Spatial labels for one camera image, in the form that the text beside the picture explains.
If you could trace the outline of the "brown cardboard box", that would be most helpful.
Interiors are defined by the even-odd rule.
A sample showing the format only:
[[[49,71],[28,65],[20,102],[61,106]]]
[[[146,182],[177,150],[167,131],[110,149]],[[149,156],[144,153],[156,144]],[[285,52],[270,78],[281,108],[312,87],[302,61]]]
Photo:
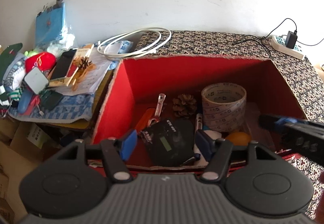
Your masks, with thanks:
[[[85,138],[86,133],[79,122],[63,125],[1,119],[1,169],[7,175],[6,201],[14,211],[14,223],[26,215],[19,197],[20,181],[63,146]]]

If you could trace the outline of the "blue plastic bag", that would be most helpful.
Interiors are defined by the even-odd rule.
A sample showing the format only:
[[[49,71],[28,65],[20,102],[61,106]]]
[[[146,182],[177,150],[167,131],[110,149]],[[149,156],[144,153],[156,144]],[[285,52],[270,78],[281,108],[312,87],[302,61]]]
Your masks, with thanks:
[[[47,3],[37,13],[35,21],[35,46],[58,45],[63,49],[72,48],[75,35],[66,23],[65,1]]]

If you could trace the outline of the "orange ball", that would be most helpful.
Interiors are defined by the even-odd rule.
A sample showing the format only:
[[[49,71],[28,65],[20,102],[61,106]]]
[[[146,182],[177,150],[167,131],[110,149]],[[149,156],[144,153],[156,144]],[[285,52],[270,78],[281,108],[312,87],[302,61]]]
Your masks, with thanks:
[[[226,140],[230,141],[234,146],[247,146],[252,137],[245,132],[233,132],[226,137]]]

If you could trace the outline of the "white paper sheets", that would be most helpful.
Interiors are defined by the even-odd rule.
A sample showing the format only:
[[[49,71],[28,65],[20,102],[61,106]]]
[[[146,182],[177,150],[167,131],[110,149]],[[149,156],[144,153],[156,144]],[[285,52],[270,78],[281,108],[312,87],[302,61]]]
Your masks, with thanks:
[[[94,70],[91,70],[85,77],[85,80],[80,82],[75,91],[70,86],[60,86],[54,88],[54,91],[61,93],[64,96],[75,96],[81,94],[94,94],[103,80],[112,61],[106,59],[97,51],[95,47],[90,54],[90,61],[96,65]]]

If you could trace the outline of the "red cardboard box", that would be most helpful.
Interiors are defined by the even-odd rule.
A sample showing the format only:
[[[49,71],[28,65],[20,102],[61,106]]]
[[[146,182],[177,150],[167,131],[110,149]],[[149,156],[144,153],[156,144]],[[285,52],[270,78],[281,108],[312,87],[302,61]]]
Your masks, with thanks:
[[[247,57],[169,56],[125,59],[110,83],[93,143],[137,131],[127,158],[134,172],[199,172],[194,161],[196,116],[224,137],[247,131],[271,151],[283,149],[278,133],[259,115],[305,119],[305,113],[270,60]]]

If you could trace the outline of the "pine cone on papers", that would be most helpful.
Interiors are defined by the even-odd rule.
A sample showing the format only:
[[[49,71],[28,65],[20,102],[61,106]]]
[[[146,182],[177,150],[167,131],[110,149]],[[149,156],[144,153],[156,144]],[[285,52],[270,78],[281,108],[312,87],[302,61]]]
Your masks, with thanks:
[[[92,71],[97,67],[88,57],[78,57],[75,60],[75,63],[78,67],[76,73],[77,78],[85,76],[89,71]]]

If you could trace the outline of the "blue checkered cloth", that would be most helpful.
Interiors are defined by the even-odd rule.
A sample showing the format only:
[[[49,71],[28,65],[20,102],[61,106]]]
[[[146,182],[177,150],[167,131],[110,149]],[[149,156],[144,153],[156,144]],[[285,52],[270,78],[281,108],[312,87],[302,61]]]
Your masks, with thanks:
[[[18,114],[16,108],[11,108],[9,116],[21,122],[32,123],[70,124],[78,120],[89,122],[93,116],[93,103],[94,94],[64,96],[53,110],[44,110],[43,115],[39,114],[38,109],[35,107],[29,115]]]

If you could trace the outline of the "printed tape roll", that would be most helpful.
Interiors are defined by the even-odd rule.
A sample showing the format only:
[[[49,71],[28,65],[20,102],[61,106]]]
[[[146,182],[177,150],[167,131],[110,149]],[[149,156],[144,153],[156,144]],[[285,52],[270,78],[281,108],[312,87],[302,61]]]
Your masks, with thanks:
[[[201,92],[203,123],[217,132],[232,132],[244,122],[246,90],[237,84],[222,82]]]

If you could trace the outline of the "black smartphone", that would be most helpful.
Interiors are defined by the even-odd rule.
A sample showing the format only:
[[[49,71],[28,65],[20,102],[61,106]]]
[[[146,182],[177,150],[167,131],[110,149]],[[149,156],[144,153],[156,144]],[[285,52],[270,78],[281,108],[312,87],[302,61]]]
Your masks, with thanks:
[[[50,80],[59,80],[67,76],[77,50],[68,50],[60,56],[53,69]]]

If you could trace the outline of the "black power adapter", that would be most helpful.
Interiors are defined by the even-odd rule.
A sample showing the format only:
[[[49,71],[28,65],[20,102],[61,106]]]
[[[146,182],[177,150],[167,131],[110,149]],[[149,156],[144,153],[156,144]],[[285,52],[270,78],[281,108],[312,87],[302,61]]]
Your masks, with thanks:
[[[289,31],[285,39],[285,46],[287,48],[293,49],[295,47],[297,38],[298,36],[296,30],[294,32]]]

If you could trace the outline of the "floral patterned tablecloth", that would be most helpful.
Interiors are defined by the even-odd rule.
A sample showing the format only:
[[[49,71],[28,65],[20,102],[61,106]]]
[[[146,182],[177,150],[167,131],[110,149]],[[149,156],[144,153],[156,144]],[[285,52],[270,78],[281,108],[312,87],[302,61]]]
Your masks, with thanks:
[[[284,88],[289,86],[291,93],[300,105],[306,118],[316,122],[323,122],[323,81],[305,58],[303,61],[291,56],[285,56],[281,52],[276,52],[270,46],[270,38],[255,37],[252,35],[239,35],[230,33],[215,33],[202,31],[174,31],[171,40],[163,48],[159,48],[157,54],[150,56],[174,56],[178,54],[188,55],[226,55],[232,57],[252,57],[271,60],[276,66],[280,75],[285,80]],[[140,98],[144,101],[149,94],[152,96],[152,89],[157,88],[159,74],[163,74],[163,67],[159,70],[146,70],[144,76],[137,78],[136,84],[142,81],[140,86]],[[258,105],[258,110],[262,114],[283,115],[278,111],[283,107],[274,99],[275,93],[282,97],[284,103],[288,103],[288,96],[283,96],[283,89],[279,88],[279,79],[266,72],[265,67],[261,70],[254,70],[252,74],[243,74],[234,70],[234,77],[251,81],[252,85],[245,87],[248,93],[248,108]],[[265,94],[265,85],[270,88],[269,96]],[[265,110],[265,106],[275,107],[274,110]],[[302,157],[295,155],[289,158],[294,167],[303,172],[314,184],[315,193],[306,213],[311,219],[318,223],[323,223],[323,166]]]

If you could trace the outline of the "silver metal clip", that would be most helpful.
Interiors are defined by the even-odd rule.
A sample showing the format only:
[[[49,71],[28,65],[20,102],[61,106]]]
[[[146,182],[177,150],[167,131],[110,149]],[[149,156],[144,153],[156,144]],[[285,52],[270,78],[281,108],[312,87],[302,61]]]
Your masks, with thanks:
[[[159,94],[157,106],[156,106],[155,113],[154,113],[154,119],[156,122],[159,121],[165,98],[166,98],[165,94],[163,94],[163,93]]]

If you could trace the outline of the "red flat object in box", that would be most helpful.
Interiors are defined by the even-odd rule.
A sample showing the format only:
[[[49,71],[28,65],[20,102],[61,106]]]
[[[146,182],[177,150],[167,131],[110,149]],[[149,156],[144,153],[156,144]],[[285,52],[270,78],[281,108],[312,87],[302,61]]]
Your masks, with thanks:
[[[134,129],[137,131],[137,133],[140,133],[143,129],[156,123],[158,120],[159,118],[155,116],[155,109],[148,108],[146,112],[142,115],[140,120],[137,122]]]

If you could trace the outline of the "black digital device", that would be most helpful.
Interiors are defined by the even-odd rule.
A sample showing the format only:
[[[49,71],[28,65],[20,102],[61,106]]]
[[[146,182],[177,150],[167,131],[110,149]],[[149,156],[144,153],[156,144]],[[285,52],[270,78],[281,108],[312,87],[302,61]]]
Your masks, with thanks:
[[[177,167],[195,158],[194,126],[187,119],[162,120],[140,136],[157,166]]]

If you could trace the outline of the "green white striped garment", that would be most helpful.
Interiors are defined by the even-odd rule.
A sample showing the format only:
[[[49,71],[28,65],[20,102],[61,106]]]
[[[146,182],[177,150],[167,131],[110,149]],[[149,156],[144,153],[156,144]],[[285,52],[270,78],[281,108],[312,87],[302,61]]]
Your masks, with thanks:
[[[1,52],[1,118],[20,100],[22,80],[26,74],[26,56],[20,52],[22,43],[9,45]]]

